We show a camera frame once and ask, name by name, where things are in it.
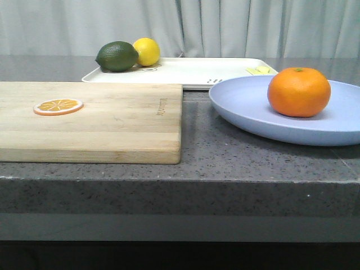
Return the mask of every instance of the gray countertop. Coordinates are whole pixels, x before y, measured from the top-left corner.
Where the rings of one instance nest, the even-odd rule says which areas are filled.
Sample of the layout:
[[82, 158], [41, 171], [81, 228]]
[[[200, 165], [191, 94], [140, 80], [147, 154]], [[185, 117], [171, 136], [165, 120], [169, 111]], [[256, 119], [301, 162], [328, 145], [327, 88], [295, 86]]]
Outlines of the gray countertop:
[[[265, 58], [360, 86], [359, 59]], [[78, 82], [93, 57], [0, 56], [2, 81]], [[242, 131], [184, 91], [177, 165], [0, 163], [0, 240], [360, 241], [360, 145]]]

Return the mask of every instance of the white tray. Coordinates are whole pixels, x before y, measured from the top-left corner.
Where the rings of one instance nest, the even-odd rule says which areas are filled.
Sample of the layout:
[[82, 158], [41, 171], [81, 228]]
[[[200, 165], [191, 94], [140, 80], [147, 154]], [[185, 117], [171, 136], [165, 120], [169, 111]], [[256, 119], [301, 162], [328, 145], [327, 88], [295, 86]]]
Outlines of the white tray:
[[258, 66], [277, 71], [259, 59], [253, 58], [160, 58], [154, 66], [134, 66], [121, 73], [104, 73], [98, 67], [82, 78], [83, 82], [102, 83], [176, 83], [186, 90], [209, 90], [223, 80], [251, 75], [246, 68]]
[[267, 100], [273, 76], [243, 77], [216, 84], [209, 97], [217, 112], [233, 125], [273, 140], [312, 146], [360, 143], [360, 87], [329, 80], [331, 98], [318, 115], [287, 117]]

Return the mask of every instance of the blue plate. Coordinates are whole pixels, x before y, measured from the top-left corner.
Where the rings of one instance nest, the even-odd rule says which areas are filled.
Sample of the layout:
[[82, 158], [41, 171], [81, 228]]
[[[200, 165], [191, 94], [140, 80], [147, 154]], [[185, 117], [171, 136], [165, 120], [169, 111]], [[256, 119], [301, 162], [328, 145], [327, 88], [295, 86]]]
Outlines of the blue plate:
[[225, 80], [209, 89], [217, 112], [233, 125], [273, 140], [312, 146], [360, 143], [360, 87], [329, 80], [331, 98], [311, 118], [294, 118], [275, 112], [267, 99], [274, 75]]

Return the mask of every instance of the orange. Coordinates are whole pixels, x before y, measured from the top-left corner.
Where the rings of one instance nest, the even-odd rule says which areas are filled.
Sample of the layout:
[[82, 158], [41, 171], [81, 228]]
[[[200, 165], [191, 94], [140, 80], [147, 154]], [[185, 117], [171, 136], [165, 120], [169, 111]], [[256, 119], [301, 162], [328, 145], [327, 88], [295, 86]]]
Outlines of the orange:
[[62, 115], [80, 110], [84, 103], [73, 98], [59, 98], [43, 101], [34, 106], [34, 113], [39, 115]]
[[310, 67], [290, 67], [272, 78], [268, 100], [280, 114], [311, 117], [320, 113], [330, 100], [331, 87], [326, 77]]

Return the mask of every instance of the bamboo cutting board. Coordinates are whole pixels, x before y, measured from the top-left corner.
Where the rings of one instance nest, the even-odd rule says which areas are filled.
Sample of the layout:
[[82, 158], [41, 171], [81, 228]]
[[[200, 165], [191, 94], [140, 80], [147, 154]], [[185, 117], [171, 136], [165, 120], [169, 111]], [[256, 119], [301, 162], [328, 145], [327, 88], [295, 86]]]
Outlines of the bamboo cutting board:
[[[0, 82], [0, 93], [0, 161], [180, 161], [180, 84]], [[54, 98], [84, 107], [58, 116], [33, 112]]]

